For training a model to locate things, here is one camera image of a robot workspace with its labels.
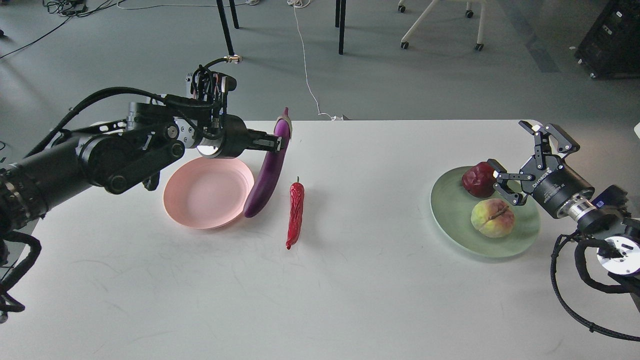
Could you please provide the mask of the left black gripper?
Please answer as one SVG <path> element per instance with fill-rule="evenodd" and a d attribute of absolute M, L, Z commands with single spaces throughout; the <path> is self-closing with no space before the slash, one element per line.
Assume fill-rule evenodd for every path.
<path fill-rule="evenodd" d="M 277 136 L 247 128 L 244 121 L 233 114 L 221 117 L 217 139 L 203 138 L 196 150 L 205 158 L 237 158 L 244 150 L 284 152 L 289 141 L 276 141 Z"/>

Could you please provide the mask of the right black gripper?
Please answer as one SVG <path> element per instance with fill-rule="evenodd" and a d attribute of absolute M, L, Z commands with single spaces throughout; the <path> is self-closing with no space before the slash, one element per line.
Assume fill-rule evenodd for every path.
<path fill-rule="evenodd" d="M 521 173 L 508 173 L 502 164 L 489 158 L 487 164 L 494 170 L 494 189 L 510 205 L 525 205 L 529 194 L 554 219 L 566 217 L 566 210 L 562 208 L 567 201 L 576 195 L 590 199 L 595 192 L 595 188 L 567 166 L 565 158 L 560 156 L 576 153 L 581 146 L 559 125 L 533 125 L 525 120 L 518 124 L 534 137 L 534 153 L 520 169 Z M 521 182 L 526 194 L 514 192 L 509 181 Z"/>

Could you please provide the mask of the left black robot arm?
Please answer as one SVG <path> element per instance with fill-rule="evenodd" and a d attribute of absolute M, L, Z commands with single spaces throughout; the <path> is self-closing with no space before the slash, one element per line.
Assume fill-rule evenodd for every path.
<path fill-rule="evenodd" d="M 26 258 L 1 278 L 1 321 L 25 306 L 9 291 L 34 266 L 41 242 L 22 229 L 44 218 L 54 207 L 101 187 L 114 195 L 137 184 L 155 191 L 160 172 L 197 149 L 205 158 L 237 158 L 246 150 L 266 153 L 243 214 L 256 216 L 268 203 L 281 176 L 293 125 L 288 109 L 276 120 L 272 134 L 247 128 L 227 112 L 227 96 L 237 87 L 230 75 L 211 64 L 192 73 L 188 96 L 158 95 L 142 89 L 110 87 L 87 96 L 73 107 L 22 160 L 1 169 L 1 266 L 9 264 L 9 243 L 28 248 Z M 87 107 L 117 95 L 144 96 L 130 104 L 123 120 L 82 129 L 66 125 Z"/>

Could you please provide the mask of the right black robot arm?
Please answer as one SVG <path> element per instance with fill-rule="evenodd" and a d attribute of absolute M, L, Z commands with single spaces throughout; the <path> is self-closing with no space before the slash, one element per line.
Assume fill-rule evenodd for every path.
<path fill-rule="evenodd" d="M 496 178 L 494 189 L 510 205 L 519 207 L 531 198 L 552 218 L 575 221 L 576 230 L 559 235 L 551 253 L 551 287 L 557 300 L 590 332 L 637 342 L 638 336 L 599 326 L 575 312 L 560 294 L 556 276 L 560 252 L 573 242 L 574 266 L 588 287 L 604 294 L 639 296 L 639 220 L 627 209 L 627 192 L 612 185 L 594 196 L 594 187 L 566 162 L 578 152 L 578 142 L 553 123 L 533 125 L 521 120 L 519 125 L 533 136 L 534 152 L 516 173 L 489 159 Z"/>

